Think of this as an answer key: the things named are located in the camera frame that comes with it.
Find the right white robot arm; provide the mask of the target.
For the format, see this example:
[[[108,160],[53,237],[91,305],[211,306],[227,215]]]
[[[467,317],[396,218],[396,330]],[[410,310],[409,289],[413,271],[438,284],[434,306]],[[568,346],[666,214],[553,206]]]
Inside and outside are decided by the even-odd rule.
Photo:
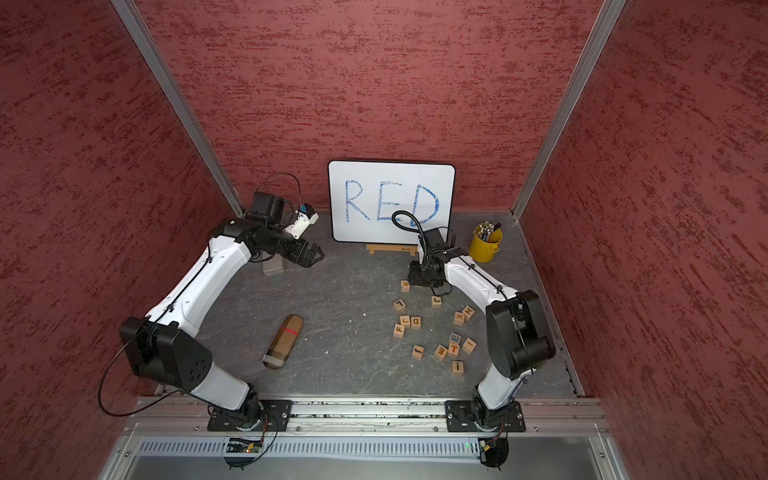
[[[556,354],[540,297],[503,284],[468,255],[413,260],[407,280],[429,288],[449,285],[483,311],[491,366],[475,388],[469,418],[480,430],[499,430],[514,416],[511,404],[523,380]]]

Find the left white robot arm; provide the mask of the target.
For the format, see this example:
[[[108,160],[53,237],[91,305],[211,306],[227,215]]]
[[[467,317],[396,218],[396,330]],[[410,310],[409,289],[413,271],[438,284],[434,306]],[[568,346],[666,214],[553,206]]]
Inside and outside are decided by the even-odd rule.
[[[196,336],[229,281],[260,254],[277,254],[304,268],[322,260],[320,247],[302,237],[318,218],[299,212],[285,228],[264,219],[222,222],[173,290],[144,317],[131,317],[120,327],[122,351],[133,374],[205,401],[239,430],[262,426],[256,388],[219,367]]]

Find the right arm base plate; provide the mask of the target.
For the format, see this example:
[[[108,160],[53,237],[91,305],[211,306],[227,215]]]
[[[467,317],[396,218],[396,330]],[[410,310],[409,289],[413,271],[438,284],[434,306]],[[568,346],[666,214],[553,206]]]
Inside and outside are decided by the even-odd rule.
[[[510,401],[495,410],[481,400],[449,400],[444,403],[449,432],[522,433],[525,419],[519,402]]]

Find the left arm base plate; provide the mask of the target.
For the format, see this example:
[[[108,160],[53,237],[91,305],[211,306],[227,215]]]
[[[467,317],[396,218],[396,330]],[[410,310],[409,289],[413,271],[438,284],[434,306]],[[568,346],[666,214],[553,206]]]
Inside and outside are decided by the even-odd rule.
[[[246,401],[238,410],[211,408],[207,430],[210,432],[250,433],[284,432],[291,415],[290,400]]]

